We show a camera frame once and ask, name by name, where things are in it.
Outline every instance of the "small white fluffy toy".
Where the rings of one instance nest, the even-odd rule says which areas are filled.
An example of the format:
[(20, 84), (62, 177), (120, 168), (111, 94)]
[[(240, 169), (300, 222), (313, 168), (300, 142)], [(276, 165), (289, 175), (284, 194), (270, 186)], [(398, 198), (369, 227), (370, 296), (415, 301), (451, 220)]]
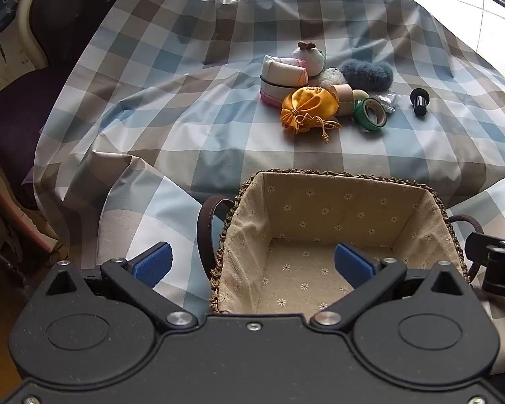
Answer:
[(344, 85), (346, 83), (348, 82), (346, 82), (340, 70), (335, 67), (322, 71), (320, 75), (308, 81), (309, 86), (325, 89), (328, 89), (331, 85)]
[(316, 48), (314, 42), (298, 42), (292, 57), (305, 61), (309, 77), (317, 77), (324, 70), (326, 57)]

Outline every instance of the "clear plastic wrapper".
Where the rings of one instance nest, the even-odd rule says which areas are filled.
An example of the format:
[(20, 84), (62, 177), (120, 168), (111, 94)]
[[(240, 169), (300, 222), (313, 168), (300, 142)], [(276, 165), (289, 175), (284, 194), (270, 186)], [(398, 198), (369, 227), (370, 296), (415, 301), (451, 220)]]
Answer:
[(386, 93), (374, 93), (369, 94), (370, 97), (378, 100), (386, 112), (394, 112), (396, 110), (396, 103), (399, 101), (399, 95), (394, 91), (387, 91)]

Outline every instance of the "black stopper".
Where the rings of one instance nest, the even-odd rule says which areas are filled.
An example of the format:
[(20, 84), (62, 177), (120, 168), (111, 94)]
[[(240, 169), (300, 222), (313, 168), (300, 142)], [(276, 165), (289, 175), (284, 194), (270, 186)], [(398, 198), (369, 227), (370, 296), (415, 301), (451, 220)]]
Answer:
[(413, 104), (413, 112), (417, 117), (424, 117), (427, 113), (427, 105), (430, 102), (430, 96), (427, 90), (415, 88), (410, 94), (410, 100)]

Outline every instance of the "rolled cloth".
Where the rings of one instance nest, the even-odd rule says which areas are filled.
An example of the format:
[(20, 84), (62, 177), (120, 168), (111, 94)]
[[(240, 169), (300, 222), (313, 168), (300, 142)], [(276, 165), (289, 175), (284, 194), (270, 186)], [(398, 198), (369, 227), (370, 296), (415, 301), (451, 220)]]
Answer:
[(260, 98), (271, 106), (281, 107), (284, 98), (307, 86), (305, 62), (293, 58), (265, 56), (260, 76)]
[(353, 92), (351, 86), (345, 85), (331, 85), (327, 89), (331, 95), (339, 102), (339, 109), (336, 115), (352, 115), (354, 108)]
[(340, 123), (329, 121), (339, 109), (339, 102), (333, 95), (319, 87), (300, 88), (284, 99), (280, 120), (284, 128), (294, 133), (307, 132), (311, 128), (322, 128), (322, 138), (327, 143), (326, 129), (340, 129)]

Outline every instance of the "brown leather handle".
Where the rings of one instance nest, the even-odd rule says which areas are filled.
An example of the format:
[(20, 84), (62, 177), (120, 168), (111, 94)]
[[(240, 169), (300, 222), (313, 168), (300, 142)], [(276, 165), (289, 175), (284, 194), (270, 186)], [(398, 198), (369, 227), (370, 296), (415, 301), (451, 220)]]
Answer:
[(198, 214), (197, 223), (197, 243), (198, 252), (200, 254), (200, 261), (204, 272), (211, 278), (211, 271), (215, 268), (215, 255), (213, 254), (213, 242), (211, 241), (211, 227), (213, 225), (213, 216), (217, 208), (223, 204), (228, 210), (234, 206), (234, 201), (227, 199), (221, 194), (210, 196), (203, 203)]
[[(484, 234), (481, 224), (477, 221), (476, 218), (473, 218), (470, 215), (464, 215), (464, 214), (452, 215), (449, 217), (449, 221), (451, 223), (467, 222), (471, 226), (473, 226), (473, 229), (475, 229), (475, 232), (477, 232), (479, 234)], [(471, 263), (470, 269), (467, 272), (467, 276), (470, 278), (470, 282), (472, 282), (475, 279), (475, 277), (479, 273), (480, 268), (481, 268), (481, 265), (479, 263)]]

